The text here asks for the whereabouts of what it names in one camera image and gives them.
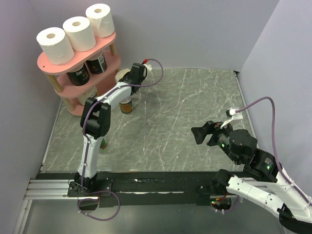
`wall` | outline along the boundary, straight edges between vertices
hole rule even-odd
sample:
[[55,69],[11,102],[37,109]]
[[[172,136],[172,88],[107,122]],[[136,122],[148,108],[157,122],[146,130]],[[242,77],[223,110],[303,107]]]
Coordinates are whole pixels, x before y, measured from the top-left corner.
[[240,71],[278,0],[29,0],[45,27],[62,27],[108,4],[122,67],[157,58],[165,67]]
[[[247,103],[271,96],[276,146],[288,174],[312,195],[312,1],[281,0],[249,55],[239,81]],[[260,146],[272,152],[269,101],[250,109]]]
[[43,29],[28,2],[0,2],[1,233],[13,231],[30,177],[38,173],[59,98],[37,68]]

